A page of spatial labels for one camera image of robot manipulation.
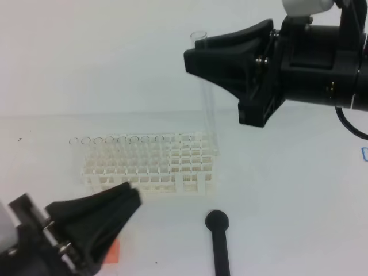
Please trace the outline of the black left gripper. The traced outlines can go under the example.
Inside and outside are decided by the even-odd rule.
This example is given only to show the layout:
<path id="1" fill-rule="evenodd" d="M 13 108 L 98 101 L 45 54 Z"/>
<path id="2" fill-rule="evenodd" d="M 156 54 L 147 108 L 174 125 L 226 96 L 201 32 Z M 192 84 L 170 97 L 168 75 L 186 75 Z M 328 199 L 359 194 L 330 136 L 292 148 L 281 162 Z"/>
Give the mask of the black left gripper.
<path id="1" fill-rule="evenodd" d="M 97 275 L 109 248 L 141 205 L 125 182 L 87 197 L 56 201 L 46 219 L 28 194 L 9 204 L 20 224 L 1 249 L 1 275 Z"/>

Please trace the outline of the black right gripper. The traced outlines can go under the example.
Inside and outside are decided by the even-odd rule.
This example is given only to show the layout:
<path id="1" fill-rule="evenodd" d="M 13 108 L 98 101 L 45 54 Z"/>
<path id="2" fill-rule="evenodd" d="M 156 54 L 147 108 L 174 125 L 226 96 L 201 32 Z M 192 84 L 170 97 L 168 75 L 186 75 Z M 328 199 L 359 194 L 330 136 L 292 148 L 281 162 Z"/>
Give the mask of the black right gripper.
<path id="1" fill-rule="evenodd" d="M 342 13 L 338 26 L 313 25 L 311 16 L 197 40 L 184 52 L 185 70 L 239 99 L 239 122 L 263 127 L 286 101 L 367 110 L 366 13 Z"/>

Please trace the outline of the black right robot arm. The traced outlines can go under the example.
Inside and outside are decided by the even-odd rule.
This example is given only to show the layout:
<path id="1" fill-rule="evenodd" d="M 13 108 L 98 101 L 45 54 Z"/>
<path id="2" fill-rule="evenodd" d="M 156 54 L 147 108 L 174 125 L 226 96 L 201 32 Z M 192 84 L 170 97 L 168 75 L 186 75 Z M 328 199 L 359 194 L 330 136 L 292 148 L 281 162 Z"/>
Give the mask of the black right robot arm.
<path id="1" fill-rule="evenodd" d="M 187 73 L 238 99 L 239 121 L 265 126 L 286 101 L 367 110 L 366 1 L 283 1 L 271 19 L 196 41 Z"/>

